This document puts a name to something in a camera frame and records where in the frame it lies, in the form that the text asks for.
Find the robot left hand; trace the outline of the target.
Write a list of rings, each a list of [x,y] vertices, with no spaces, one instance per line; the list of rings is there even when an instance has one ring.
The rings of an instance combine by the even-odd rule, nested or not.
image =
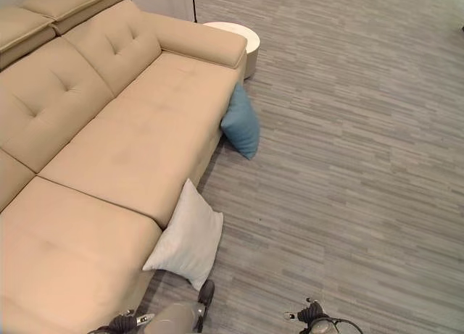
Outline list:
[[[108,325],[101,326],[92,333],[129,333],[130,331],[147,325],[154,319],[154,314],[142,314],[134,316],[132,312],[127,311],[114,317]]]

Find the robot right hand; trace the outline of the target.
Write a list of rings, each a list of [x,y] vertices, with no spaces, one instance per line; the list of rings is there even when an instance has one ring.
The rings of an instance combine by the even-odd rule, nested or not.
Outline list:
[[[308,306],[299,312],[284,312],[283,318],[286,321],[297,321],[311,325],[314,321],[320,318],[326,318],[328,315],[324,312],[323,307],[319,301],[313,298],[306,298]]]

